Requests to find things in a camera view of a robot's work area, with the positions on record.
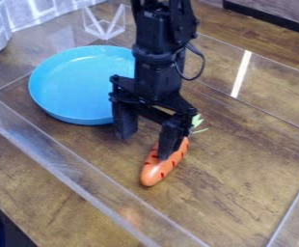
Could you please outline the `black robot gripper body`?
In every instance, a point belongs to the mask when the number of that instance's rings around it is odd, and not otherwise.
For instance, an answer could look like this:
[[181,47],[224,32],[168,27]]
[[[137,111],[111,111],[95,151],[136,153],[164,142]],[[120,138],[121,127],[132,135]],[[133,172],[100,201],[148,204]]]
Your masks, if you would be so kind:
[[161,53],[135,46],[133,76],[112,75],[113,85],[109,99],[128,104],[139,116],[157,123],[165,115],[195,116],[196,108],[180,95],[181,80],[192,78],[183,74],[185,49],[177,48]]

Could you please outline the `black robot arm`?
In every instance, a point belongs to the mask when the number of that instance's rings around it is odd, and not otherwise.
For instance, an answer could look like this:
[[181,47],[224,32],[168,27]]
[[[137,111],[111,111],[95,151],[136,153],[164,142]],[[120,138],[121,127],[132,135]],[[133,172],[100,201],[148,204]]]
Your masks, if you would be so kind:
[[133,77],[113,75],[113,123],[117,136],[129,138],[137,131],[137,118],[160,124],[159,158],[165,160],[191,133],[197,109],[180,95],[185,51],[196,37],[199,20],[189,0],[131,0],[136,26],[132,56]]

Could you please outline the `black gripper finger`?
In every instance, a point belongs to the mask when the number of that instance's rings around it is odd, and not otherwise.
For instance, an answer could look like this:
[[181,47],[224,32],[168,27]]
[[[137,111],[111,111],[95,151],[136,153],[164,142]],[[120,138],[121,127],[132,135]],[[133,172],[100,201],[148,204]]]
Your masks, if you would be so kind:
[[159,138],[159,158],[167,160],[171,154],[177,151],[183,138],[191,133],[192,116],[165,115],[159,118],[161,125]]
[[127,140],[137,131],[137,114],[124,102],[112,104],[112,113],[117,136]]

